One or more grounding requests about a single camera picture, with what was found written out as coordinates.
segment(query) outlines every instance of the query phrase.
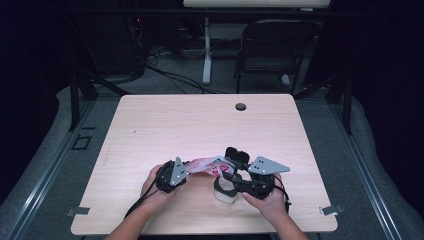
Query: desk leg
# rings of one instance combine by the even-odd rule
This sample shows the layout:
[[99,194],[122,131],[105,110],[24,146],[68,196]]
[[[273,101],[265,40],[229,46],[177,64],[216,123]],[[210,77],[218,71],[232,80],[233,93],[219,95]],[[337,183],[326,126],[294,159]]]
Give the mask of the desk leg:
[[203,67],[203,84],[211,83],[211,42],[209,36],[209,18],[205,18],[205,65]]

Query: forearm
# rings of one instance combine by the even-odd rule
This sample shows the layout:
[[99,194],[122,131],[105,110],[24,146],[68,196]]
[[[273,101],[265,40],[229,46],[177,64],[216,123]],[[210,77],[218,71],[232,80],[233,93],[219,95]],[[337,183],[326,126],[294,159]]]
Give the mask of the forearm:
[[128,215],[106,239],[137,239],[144,225],[149,221],[152,215],[153,212],[145,206],[142,205],[138,207]]
[[303,240],[308,239],[296,223],[288,216],[280,217],[270,221],[281,240]]

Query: table top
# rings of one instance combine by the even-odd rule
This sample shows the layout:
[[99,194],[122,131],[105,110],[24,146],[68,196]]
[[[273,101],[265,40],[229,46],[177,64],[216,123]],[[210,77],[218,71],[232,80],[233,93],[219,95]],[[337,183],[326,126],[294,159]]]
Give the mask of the table top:
[[184,0],[185,7],[327,8],[330,0]]
[[[238,111],[242,103],[246,110]],[[282,180],[293,202],[290,216],[305,232],[337,228],[320,207],[330,201],[297,107],[286,94],[127,95],[116,110],[71,230],[109,234],[139,198],[158,164],[224,155],[227,147],[290,167]],[[248,180],[246,172],[243,178]],[[241,196],[233,204],[214,196],[215,177],[191,174],[178,195],[142,234],[270,233],[275,229]]]

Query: metal bracket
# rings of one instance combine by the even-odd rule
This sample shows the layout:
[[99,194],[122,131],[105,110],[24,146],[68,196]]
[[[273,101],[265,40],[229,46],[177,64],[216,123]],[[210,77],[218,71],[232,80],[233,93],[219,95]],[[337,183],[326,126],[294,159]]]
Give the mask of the metal bracket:
[[83,207],[77,207],[75,209],[73,208],[69,208],[65,215],[68,217],[75,217],[75,215],[80,214],[80,215],[87,215],[88,212],[90,211],[90,208],[83,208]]
[[172,175],[171,175],[171,186],[175,186],[183,179],[187,177],[187,169],[186,166],[181,161],[180,157],[177,157],[175,159],[174,168],[172,169]]
[[344,208],[341,204],[336,205],[336,206],[329,206],[326,208],[319,208],[319,211],[321,212],[321,214],[324,214],[325,216],[327,215],[337,215],[341,212],[344,212]]
[[259,175],[269,175],[280,172],[288,172],[290,171],[290,168],[268,158],[259,156],[250,165],[247,171]]

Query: human hand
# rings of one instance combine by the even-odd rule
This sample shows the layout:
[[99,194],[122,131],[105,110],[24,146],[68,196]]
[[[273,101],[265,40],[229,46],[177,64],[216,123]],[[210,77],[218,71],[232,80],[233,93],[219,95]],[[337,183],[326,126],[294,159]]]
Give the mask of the human hand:
[[179,190],[179,188],[176,188],[170,193],[165,193],[158,190],[154,181],[161,167],[162,165],[157,165],[152,170],[150,170],[149,176],[147,177],[146,181],[143,183],[143,187],[141,188],[140,196],[143,196],[149,189],[149,187],[153,184],[152,189],[149,191],[148,195],[152,193],[154,194],[145,199],[140,206],[144,208],[144,211],[147,211],[150,215],[153,215],[164,205],[166,205],[172,198],[175,197],[175,195],[177,195]]
[[[278,173],[274,174],[274,176],[275,178],[281,179],[281,176]],[[278,179],[275,179],[274,184],[282,187],[282,184]],[[279,219],[288,216],[284,204],[284,194],[276,188],[274,188],[271,194],[263,200],[257,199],[246,192],[242,193],[242,196],[250,205],[257,208],[262,216],[271,224],[274,224]]]

